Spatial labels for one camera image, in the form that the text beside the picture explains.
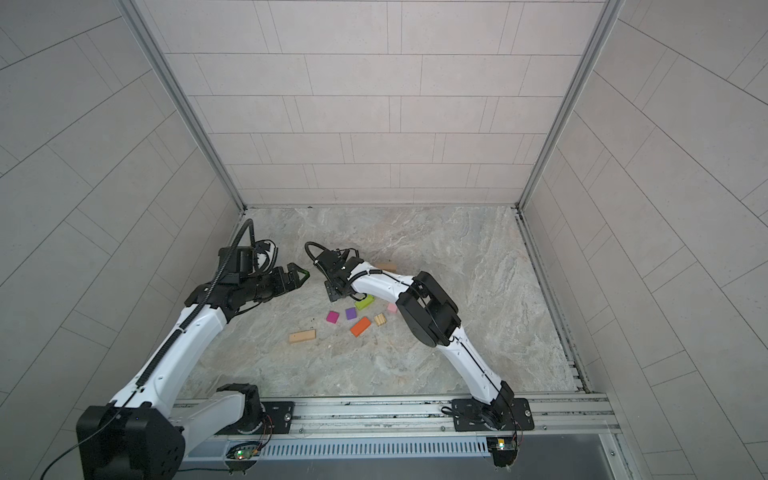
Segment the natural wood long block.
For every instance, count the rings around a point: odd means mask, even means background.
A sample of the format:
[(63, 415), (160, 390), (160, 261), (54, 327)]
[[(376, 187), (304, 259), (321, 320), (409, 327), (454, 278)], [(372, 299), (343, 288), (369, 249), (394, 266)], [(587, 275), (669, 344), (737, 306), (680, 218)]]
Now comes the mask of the natural wood long block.
[(289, 343), (290, 344), (297, 344), (302, 343), (306, 341), (312, 341), (316, 339), (316, 330), (310, 329), (310, 330), (303, 330), (299, 332), (294, 332), (289, 335)]
[(394, 263), (377, 263), (375, 265), (377, 269), (396, 273), (397, 272), (397, 266)]

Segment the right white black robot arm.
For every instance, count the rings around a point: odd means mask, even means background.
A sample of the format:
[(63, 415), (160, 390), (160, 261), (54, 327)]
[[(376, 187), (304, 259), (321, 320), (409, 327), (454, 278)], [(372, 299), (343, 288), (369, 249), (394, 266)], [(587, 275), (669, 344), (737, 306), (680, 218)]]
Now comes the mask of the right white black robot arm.
[(316, 260), (314, 265), (333, 296), (363, 294), (395, 304), (414, 337), (439, 350), (462, 377), (479, 404), (483, 424), (492, 430), (517, 427), (514, 392), (474, 347), (457, 305), (429, 273), (399, 275), (358, 257)]

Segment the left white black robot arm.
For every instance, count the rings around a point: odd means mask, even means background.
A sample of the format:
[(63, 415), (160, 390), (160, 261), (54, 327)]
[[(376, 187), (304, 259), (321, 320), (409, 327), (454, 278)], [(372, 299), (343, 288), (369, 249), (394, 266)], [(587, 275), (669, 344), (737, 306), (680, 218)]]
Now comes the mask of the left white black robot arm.
[(87, 479), (171, 479), (198, 445), (219, 432), (274, 431), (257, 386), (230, 383), (184, 414), (172, 413), (178, 394), (212, 340), (242, 311), (300, 288), (308, 271), (258, 264), (254, 247), (224, 248), (214, 280), (186, 300), (174, 329), (152, 357), (106, 405), (90, 406), (76, 424)]

